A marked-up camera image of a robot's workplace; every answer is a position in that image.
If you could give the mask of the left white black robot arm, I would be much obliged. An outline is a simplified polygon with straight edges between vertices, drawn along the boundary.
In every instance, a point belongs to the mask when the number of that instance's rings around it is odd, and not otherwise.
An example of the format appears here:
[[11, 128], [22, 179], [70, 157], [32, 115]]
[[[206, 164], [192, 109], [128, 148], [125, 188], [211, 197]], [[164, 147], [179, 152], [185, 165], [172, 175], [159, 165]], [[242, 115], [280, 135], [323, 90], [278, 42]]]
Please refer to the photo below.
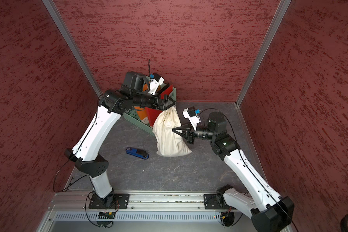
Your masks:
[[99, 154], [100, 147], [125, 112], [135, 107], [163, 111], [175, 105], [174, 99], [156, 92], [163, 83], [164, 78], [157, 73], [126, 73], [120, 89], [107, 90], [99, 97], [95, 116], [85, 133], [72, 149], [65, 151], [75, 167], [89, 176], [94, 197], [106, 208], [111, 208], [116, 200], [107, 175], [109, 162]]

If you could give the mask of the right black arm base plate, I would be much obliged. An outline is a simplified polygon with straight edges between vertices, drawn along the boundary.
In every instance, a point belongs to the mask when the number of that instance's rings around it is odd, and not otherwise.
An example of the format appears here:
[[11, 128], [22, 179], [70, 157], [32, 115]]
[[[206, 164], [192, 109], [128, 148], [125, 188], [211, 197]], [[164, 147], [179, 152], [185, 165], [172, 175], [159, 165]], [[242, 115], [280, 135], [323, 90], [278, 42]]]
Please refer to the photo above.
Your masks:
[[205, 209], [228, 210], [230, 206], [225, 202], [222, 194], [204, 194]]

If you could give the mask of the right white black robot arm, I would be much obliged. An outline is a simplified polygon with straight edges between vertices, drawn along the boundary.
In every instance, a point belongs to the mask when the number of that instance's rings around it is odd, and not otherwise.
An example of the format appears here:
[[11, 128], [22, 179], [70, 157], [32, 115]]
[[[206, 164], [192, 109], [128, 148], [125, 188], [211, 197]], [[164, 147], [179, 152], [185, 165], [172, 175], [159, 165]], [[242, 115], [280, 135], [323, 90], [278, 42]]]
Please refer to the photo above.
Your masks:
[[205, 126], [200, 124], [200, 110], [186, 108], [183, 111], [188, 124], [173, 128], [172, 131], [193, 144], [196, 138], [208, 140], [213, 152], [219, 156], [238, 176], [248, 191], [245, 196], [230, 185], [217, 190], [214, 196], [218, 206], [228, 211], [222, 215], [224, 226], [233, 226], [236, 221], [225, 222], [232, 209], [251, 219], [258, 232], [281, 232], [293, 223], [294, 203], [289, 197], [282, 197], [257, 172], [243, 150], [227, 133], [225, 115], [220, 111], [209, 114]]

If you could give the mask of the beige drawstring cloth bag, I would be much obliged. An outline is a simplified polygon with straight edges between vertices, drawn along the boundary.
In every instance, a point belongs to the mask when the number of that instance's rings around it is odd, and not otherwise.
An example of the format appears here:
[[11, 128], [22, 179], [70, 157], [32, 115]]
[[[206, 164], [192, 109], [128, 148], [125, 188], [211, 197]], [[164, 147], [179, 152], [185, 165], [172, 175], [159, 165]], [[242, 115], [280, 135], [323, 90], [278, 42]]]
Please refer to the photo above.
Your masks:
[[153, 125], [153, 133], [157, 140], [158, 155], [172, 158], [186, 156], [192, 152], [183, 138], [172, 131], [173, 128], [180, 126], [181, 123], [176, 106], [172, 106], [158, 115]]

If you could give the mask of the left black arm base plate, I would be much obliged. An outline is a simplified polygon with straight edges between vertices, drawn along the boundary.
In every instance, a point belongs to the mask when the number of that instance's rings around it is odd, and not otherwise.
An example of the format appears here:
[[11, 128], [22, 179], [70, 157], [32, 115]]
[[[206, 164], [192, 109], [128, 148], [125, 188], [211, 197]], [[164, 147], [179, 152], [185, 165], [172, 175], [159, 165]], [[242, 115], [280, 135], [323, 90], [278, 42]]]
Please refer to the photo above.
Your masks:
[[130, 195], [126, 193], [109, 194], [100, 198], [96, 193], [91, 197], [89, 209], [127, 209]]

